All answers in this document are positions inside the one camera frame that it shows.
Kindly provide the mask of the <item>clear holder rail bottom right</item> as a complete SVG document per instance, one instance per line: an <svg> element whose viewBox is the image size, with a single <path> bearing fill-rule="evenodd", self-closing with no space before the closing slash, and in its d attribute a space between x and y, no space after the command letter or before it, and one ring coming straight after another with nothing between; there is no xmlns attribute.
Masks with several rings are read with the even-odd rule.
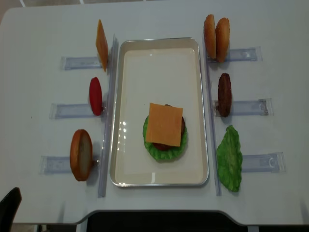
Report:
<svg viewBox="0 0 309 232"><path fill-rule="evenodd" d="M243 156L243 173L278 173L285 172L285 169L285 161L282 152Z"/></svg>

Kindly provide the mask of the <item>long clear rail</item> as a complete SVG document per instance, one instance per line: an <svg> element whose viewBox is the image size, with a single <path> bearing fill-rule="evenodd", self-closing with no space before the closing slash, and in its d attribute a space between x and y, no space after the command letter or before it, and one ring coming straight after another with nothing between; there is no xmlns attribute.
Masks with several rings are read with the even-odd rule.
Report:
<svg viewBox="0 0 309 232"><path fill-rule="evenodd" d="M204 41L204 35L202 35L202 45L203 45L203 58L204 58L204 69L205 69L205 81L206 81L206 92L208 99L208 111L209 111L209 121L210 121L210 132L211 132L211 148L212 148L212 159L213 159L213 168L214 168L214 182L216 188L216 196L222 195L221 182L218 176L218 163L217 163L217 154L216 154L216 131L214 123L214 111L212 106L212 95L211 95L211 81L209 75L209 62L208 54L206 51L206 45Z"/></svg>
<svg viewBox="0 0 309 232"><path fill-rule="evenodd" d="M106 185L108 176L109 153L111 151L111 139L113 132L113 105L116 86L116 72L118 60L119 42L116 35L113 35L113 43L109 60L109 91L107 97L107 105L105 108L105 129L104 140L100 159L100 174L98 183L98 197L104 198L106 195Z"/></svg>

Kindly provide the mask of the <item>long clear rail right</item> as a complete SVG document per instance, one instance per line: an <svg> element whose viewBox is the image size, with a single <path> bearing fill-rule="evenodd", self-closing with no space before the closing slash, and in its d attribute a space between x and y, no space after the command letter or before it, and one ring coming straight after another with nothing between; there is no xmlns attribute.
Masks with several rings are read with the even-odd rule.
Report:
<svg viewBox="0 0 309 232"><path fill-rule="evenodd" d="M216 154L216 131L214 123L214 111L212 106L212 95L211 95L211 81L209 75L209 62L208 54L206 51L206 45L204 41L204 35L202 35L202 45L203 45L203 58L204 58L204 69L205 69L205 81L206 81L206 92L208 99L208 111L209 111L209 121L210 121L210 132L211 132L211 148L212 148L212 159L213 159L213 168L214 168L214 182L216 188L216 196L222 195L221 182L218 176L218 163L217 163L217 154Z"/></svg>

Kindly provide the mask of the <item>clear holder rail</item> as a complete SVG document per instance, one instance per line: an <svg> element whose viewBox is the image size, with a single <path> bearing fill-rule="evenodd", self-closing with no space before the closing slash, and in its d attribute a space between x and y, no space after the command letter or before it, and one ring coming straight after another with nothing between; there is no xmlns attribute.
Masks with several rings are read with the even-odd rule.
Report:
<svg viewBox="0 0 309 232"><path fill-rule="evenodd" d="M51 104L50 119L95 117L88 104Z"/></svg>
<svg viewBox="0 0 309 232"><path fill-rule="evenodd" d="M41 156L39 174L72 174L69 156Z"/></svg>
<svg viewBox="0 0 309 232"><path fill-rule="evenodd" d="M285 169L285 161L282 152L243 156L243 173L278 173L285 172Z"/></svg>
<svg viewBox="0 0 309 232"><path fill-rule="evenodd" d="M98 57L62 57L61 69L63 70L82 70L102 68Z"/></svg>
<svg viewBox="0 0 309 232"><path fill-rule="evenodd" d="M261 47L230 49L224 62L234 61L262 61Z"/></svg>
<svg viewBox="0 0 309 232"><path fill-rule="evenodd" d="M272 116L272 99L233 101L228 116Z"/></svg>

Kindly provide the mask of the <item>white rectangular metal tray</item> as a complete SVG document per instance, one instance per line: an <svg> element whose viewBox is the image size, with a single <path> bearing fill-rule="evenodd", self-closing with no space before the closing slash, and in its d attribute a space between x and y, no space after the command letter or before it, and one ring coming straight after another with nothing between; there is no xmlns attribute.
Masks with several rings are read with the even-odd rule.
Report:
<svg viewBox="0 0 309 232"><path fill-rule="evenodd" d="M156 160L143 138L151 103L183 109L183 152ZM115 80L110 177L124 187L199 186L209 176L198 42L190 37L123 42Z"/></svg>

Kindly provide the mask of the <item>green lettuce leaf on burger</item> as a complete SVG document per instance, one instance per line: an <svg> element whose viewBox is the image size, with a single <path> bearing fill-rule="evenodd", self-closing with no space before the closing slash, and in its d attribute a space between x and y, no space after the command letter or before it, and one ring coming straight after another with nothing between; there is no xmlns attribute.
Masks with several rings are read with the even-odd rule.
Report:
<svg viewBox="0 0 309 232"><path fill-rule="evenodd" d="M178 157L180 157L183 152L186 149L187 146L187 140L185 142L184 145L180 145L181 148L174 148L171 150L167 150L167 151L161 151L156 149L152 143L146 142L145 138L146 138L146 131L147 131L147 126L148 126L148 116L146 117L144 124L143 124L143 142L144 142L144 146L146 148L146 150L149 152L149 154L156 160L156 161L171 161L171 160L175 160ZM186 129L186 134L185 134L185 138L188 138L188 132Z"/></svg>

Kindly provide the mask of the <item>standing bottom bun slice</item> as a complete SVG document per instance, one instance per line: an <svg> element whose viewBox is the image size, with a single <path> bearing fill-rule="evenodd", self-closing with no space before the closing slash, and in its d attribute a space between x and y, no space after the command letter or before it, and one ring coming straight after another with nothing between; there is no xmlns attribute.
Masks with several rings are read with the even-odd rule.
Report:
<svg viewBox="0 0 309 232"><path fill-rule="evenodd" d="M70 168L77 181L86 181L92 168L93 146L88 132L77 130L70 145Z"/></svg>

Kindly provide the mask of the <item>clear holder rail middle left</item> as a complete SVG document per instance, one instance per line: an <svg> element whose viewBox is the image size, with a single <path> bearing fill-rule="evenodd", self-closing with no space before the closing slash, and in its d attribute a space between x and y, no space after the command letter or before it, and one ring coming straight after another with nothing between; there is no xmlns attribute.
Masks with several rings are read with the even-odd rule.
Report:
<svg viewBox="0 0 309 232"><path fill-rule="evenodd" d="M50 119L95 117L88 104L51 104Z"/></svg>

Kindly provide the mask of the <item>clear holder rail top right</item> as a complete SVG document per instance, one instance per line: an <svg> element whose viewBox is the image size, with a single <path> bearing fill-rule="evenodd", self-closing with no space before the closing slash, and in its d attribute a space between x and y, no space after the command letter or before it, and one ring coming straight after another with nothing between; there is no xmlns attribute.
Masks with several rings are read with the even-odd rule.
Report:
<svg viewBox="0 0 309 232"><path fill-rule="evenodd" d="M262 61L261 47L230 49L224 62L234 61Z"/></svg>

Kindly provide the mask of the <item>standing green lettuce leaf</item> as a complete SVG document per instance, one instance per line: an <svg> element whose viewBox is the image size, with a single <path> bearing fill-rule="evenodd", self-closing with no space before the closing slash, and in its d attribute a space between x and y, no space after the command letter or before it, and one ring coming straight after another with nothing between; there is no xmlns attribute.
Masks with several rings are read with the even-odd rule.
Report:
<svg viewBox="0 0 309 232"><path fill-rule="evenodd" d="M240 148L239 134L230 125L226 128L225 135L217 148L216 154L219 179L231 192L238 192L242 181L243 155Z"/></svg>

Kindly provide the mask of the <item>sesame bun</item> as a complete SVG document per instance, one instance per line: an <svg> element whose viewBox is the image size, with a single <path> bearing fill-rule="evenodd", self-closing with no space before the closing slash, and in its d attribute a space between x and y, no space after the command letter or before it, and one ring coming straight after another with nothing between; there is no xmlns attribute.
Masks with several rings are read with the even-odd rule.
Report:
<svg viewBox="0 0 309 232"><path fill-rule="evenodd" d="M216 59L224 62L229 47L230 24L228 18L221 18L215 29L216 33Z"/></svg>
<svg viewBox="0 0 309 232"><path fill-rule="evenodd" d="M208 56L216 59L215 22L212 14L209 14L204 21L204 43Z"/></svg>

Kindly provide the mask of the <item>clear holder rail middle right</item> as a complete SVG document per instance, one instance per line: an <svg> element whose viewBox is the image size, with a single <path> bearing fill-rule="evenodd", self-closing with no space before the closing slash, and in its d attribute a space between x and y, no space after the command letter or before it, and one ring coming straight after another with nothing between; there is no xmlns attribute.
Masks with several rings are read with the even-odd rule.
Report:
<svg viewBox="0 0 309 232"><path fill-rule="evenodd" d="M228 116L272 116L272 99L233 101Z"/></svg>

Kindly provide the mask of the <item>sesame top bun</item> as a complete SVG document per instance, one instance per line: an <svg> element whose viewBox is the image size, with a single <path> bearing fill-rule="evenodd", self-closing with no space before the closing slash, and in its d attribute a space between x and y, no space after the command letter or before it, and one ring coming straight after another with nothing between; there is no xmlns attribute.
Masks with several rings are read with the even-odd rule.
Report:
<svg viewBox="0 0 309 232"><path fill-rule="evenodd" d="M204 21L204 43L208 56L216 59L215 22L212 14L209 14Z"/></svg>

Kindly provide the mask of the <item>brown meat patty on burger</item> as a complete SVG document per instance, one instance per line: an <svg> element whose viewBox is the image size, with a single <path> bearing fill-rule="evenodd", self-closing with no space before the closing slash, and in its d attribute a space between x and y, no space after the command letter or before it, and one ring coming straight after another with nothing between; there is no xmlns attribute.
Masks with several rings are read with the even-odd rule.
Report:
<svg viewBox="0 0 309 232"><path fill-rule="evenodd" d="M181 130L181 145L184 145L186 142L186 138L185 138L185 134L186 134L186 124L185 124L185 120L184 117L182 117L182 130ZM171 150L174 148L181 148L180 146L170 146L170 145L165 145L165 144L160 144L160 143L152 143L153 146L161 151L167 151L167 150Z"/></svg>

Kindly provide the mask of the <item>standing orange cheese slice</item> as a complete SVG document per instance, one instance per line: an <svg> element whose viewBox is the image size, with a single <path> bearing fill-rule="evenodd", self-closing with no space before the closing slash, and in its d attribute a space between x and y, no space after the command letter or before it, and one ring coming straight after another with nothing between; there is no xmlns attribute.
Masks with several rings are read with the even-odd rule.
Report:
<svg viewBox="0 0 309 232"><path fill-rule="evenodd" d="M109 48L101 20L98 21L96 48L102 63L104 72L107 71Z"/></svg>

